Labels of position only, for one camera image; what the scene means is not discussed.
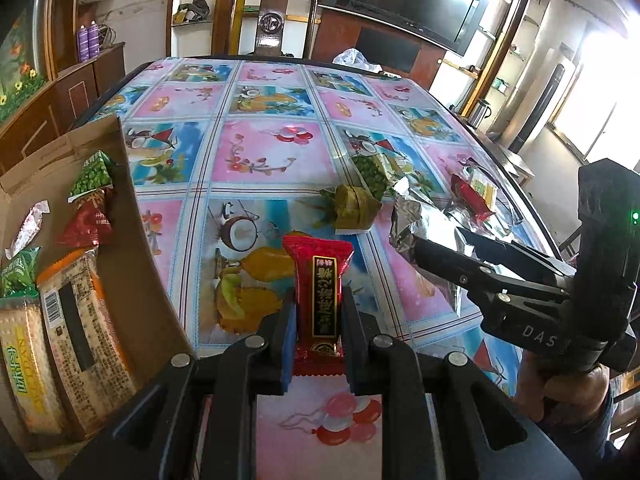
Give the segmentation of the person's right hand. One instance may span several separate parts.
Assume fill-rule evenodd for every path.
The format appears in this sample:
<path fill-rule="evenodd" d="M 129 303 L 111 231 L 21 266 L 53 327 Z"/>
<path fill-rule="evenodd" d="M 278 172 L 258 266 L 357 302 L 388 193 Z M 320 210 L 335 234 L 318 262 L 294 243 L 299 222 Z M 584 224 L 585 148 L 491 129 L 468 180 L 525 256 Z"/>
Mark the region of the person's right hand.
<path fill-rule="evenodd" d="M 588 372 L 554 374 L 541 356 L 524 351 L 513 402 L 533 422 L 578 427 L 593 422 L 610 390 L 610 370 L 597 364 Z"/>

